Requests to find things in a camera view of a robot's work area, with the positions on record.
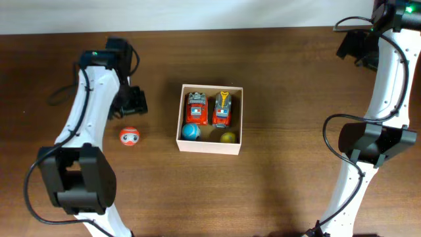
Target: red toy car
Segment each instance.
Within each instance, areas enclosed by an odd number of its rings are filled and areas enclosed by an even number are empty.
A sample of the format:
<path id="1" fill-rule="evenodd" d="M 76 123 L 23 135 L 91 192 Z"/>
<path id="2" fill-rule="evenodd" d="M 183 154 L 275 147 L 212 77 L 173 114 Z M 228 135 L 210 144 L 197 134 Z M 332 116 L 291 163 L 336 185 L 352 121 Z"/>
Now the red toy car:
<path id="1" fill-rule="evenodd" d="M 208 124 L 208 99 L 204 93 L 190 93 L 187 97 L 186 123 Z"/>
<path id="2" fill-rule="evenodd" d="M 226 128 L 231 125 L 231 95 L 228 92 L 220 92 L 216 95 L 212 125 L 217 128 Z"/>

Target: green led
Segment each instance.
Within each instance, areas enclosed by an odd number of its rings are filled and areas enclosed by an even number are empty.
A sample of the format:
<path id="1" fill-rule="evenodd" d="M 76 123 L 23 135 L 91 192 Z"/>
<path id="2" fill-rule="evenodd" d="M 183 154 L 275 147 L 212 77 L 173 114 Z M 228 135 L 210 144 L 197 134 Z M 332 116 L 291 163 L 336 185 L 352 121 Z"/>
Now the green led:
<path id="1" fill-rule="evenodd" d="M 406 7 L 405 11 L 407 13 L 412 13 L 414 11 L 414 8 L 413 7 Z"/>

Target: white wall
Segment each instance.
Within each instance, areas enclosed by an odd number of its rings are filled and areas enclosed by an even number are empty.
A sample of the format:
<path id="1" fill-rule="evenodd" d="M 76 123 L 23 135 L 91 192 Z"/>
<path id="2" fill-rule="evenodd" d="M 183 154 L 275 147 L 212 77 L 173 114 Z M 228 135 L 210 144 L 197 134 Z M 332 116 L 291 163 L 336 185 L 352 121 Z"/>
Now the white wall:
<path id="1" fill-rule="evenodd" d="M 346 16 L 371 16 L 372 6 L 373 0 L 0 0 L 0 34 L 332 26 Z"/>

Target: pink box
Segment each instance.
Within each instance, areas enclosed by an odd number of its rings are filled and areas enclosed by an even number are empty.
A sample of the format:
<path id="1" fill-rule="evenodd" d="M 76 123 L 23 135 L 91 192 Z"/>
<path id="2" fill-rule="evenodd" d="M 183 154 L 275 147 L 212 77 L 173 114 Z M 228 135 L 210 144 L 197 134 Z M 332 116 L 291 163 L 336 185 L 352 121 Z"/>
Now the pink box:
<path id="1" fill-rule="evenodd" d="M 182 127 L 186 123 L 186 98 L 189 93 L 205 93 L 208 98 L 208 125 L 199 126 L 201 139 L 199 141 L 186 141 L 182 138 Z M 220 92 L 229 92 L 232 96 L 232 118 L 229 128 L 215 128 L 212 126 L 212 114 L 214 111 L 215 97 Z M 217 153 L 238 155 L 241 147 L 241 133 L 243 128 L 243 88 L 229 86 L 202 86 L 184 84 L 180 98 L 180 110 L 178 113 L 177 145 L 180 151 Z M 236 143 L 220 143 L 219 139 L 225 132 L 233 132 Z"/>

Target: round red toy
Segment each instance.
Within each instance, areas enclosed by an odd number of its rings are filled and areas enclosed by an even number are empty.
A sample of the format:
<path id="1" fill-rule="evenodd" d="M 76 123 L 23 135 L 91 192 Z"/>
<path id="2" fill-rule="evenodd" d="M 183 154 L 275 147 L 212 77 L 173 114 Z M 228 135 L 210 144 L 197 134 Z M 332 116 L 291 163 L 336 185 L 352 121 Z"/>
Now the round red toy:
<path id="1" fill-rule="evenodd" d="M 124 145 L 134 145 L 140 139 L 140 133 L 134 127 L 125 127 L 120 132 L 120 141 Z"/>

